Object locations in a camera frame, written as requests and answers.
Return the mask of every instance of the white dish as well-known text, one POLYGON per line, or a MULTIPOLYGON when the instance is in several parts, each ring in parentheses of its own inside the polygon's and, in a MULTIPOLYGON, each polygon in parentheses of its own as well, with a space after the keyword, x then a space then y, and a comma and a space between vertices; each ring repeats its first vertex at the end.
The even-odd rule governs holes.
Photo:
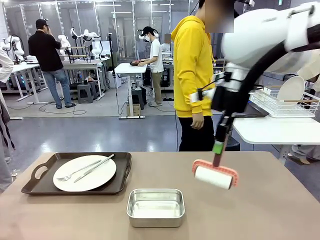
POLYGON ((75 180, 78 177, 80 177, 89 169, 94 168, 95 165, 76 172, 72 175, 71 179, 67 181, 60 181, 57 178, 69 175, 78 169, 81 169, 89 164, 93 164, 98 160, 103 161, 106 158, 106 156, 101 155, 88 155, 70 160, 59 167, 59 169, 54 173, 53 183, 58 189, 66 192, 84 192, 100 187, 108 182, 116 173, 117 166, 112 159, 109 159, 107 162, 77 182, 75 182, 75 180))
MULTIPOLYGON (((305 92, 305 80, 300 76, 288 79, 280 88, 277 99, 301 100, 305 92)), ((284 102, 284 105, 296 105, 297 102, 284 102)))

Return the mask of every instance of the tray handle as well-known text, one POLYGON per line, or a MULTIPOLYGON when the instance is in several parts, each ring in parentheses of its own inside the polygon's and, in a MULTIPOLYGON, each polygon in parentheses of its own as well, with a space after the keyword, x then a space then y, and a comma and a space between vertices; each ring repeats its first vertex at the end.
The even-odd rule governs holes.
POLYGON ((32 173, 31 173, 31 179, 37 180, 37 181, 40 180, 40 179, 42 178, 42 176, 44 175, 44 173, 47 172, 48 169, 49 169, 48 166, 47 166, 47 163, 48 163, 48 162, 45 162, 45 163, 42 163, 42 164, 36 166, 35 169, 34 169, 34 170, 32 171, 32 173), (47 169, 41 174, 40 178, 38 179, 38 178, 36 178, 36 173, 37 173, 37 171, 38 171, 40 168, 42 168, 42 167, 46 167, 47 169))
POLYGON ((130 164, 126 166, 124 171, 124 183, 127 181, 127 177, 129 176, 130 170, 131 170, 132 161, 130 161, 130 164))

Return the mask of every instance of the blue jeans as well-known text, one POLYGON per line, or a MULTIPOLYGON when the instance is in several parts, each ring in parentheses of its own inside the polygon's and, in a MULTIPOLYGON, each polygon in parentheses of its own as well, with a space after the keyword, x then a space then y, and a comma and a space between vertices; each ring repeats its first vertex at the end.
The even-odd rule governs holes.
POLYGON ((61 106, 61 100, 58 95, 57 89, 56 89, 56 80, 61 83, 62 90, 63 90, 63 96, 64 96, 64 104, 65 105, 71 105, 71 96, 70 96, 70 88, 69 88, 69 79, 67 78, 65 71, 63 69, 59 69, 57 71, 43 71, 43 76, 46 80, 46 83, 48 84, 48 87, 50 89, 51 95, 55 101, 55 104, 57 106, 61 106))

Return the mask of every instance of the dish rack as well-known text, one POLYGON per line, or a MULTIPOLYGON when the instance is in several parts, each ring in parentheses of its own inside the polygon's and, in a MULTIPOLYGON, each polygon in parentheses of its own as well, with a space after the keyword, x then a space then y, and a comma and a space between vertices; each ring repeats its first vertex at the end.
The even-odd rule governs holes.
POLYGON ((281 86, 268 86, 256 91, 250 100, 273 118, 314 118, 320 98, 304 92, 298 100, 277 99, 281 86))

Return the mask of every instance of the hand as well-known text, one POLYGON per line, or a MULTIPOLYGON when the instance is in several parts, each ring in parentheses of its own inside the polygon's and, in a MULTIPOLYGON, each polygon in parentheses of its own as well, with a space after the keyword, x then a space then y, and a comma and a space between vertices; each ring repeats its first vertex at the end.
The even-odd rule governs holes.
POLYGON ((205 118, 202 112, 192 114, 192 124, 193 129, 199 130, 204 126, 205 118))
POLYGON ((48 27, 47 33, 52 35, 51 29, 48 27))

